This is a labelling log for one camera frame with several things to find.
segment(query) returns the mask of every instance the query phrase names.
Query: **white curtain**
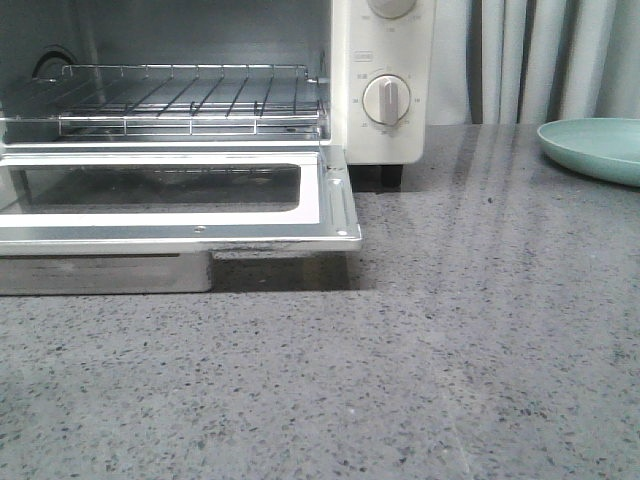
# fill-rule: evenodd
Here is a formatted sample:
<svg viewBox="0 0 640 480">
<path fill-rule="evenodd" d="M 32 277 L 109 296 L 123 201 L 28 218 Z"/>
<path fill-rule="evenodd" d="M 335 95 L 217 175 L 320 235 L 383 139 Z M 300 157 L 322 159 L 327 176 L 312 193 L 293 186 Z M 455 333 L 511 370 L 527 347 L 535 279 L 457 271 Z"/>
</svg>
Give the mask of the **white curtain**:
<svg viewBox="0 0 640 480">
<path fill-rule="evenodd" d="M 640 0 L 439 0 L 428 122 L 640 118 Z"/>
</svg>

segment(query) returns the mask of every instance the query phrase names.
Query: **oven rack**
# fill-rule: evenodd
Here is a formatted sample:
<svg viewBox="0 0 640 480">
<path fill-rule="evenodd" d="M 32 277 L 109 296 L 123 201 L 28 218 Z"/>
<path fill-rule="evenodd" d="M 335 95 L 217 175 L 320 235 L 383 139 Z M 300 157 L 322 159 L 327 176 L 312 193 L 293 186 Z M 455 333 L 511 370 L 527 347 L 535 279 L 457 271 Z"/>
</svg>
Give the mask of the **oven rack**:
<svg viewBox="0 0 640 480">
<path fill-rule="evenodd" d="M 320 83 L 304 65 L 67 65 L 14 97 L 8 122 L 55 124 L 71 140 L 309 138 L 326 117 Z"/>
</svg>

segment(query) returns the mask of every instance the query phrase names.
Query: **gray speckled countertop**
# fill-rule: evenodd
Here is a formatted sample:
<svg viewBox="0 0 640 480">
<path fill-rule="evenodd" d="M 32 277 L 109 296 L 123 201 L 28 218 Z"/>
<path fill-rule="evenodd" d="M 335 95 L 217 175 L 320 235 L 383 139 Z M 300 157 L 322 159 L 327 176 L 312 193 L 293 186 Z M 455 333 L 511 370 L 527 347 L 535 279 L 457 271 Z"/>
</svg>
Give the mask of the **gray speckled countertop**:
<svg viewBox="0 0 640 480">
<path fill-rule="evenodd" d="M 0 478 L 640 478 L 640 192 L 533 127 L 427 145 L 353 170 L 357 254 L 0 298 Z"/>
</svg>

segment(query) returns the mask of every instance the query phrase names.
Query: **oven control knob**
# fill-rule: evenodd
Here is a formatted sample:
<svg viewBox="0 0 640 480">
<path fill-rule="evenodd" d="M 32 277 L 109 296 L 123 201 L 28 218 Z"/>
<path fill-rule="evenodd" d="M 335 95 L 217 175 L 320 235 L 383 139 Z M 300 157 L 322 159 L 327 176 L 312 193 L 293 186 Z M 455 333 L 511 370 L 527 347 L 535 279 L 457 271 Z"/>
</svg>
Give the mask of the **oven control knob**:
<svg viewBox="0 0 640 480">
<path fill-rule="evenodd" d="M 417 0 L 367 0 L 371 10 L 383 18 L 399 18 L 411 11 Z"/>
<path fill-rule="evenodd" d="M 400 77 L 383 75 L 365 89 L 362 104 L 374 122 L 395 125 L 409 110 L 411 92 Z"/>
</svg>

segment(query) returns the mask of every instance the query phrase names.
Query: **teal plate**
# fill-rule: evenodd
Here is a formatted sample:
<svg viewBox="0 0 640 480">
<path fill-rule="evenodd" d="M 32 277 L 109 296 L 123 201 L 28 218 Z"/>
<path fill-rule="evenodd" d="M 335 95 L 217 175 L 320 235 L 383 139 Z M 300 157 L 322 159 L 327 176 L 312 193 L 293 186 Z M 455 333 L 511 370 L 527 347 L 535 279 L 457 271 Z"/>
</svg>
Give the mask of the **teal plate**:
<svg viewBox="0 0 640 480">
<path fill-rule="evenodd" d="M 640 187 L 640 120 L 582 118 L 538 129 L 542 150 L 563 167 Z"/>
</svg>

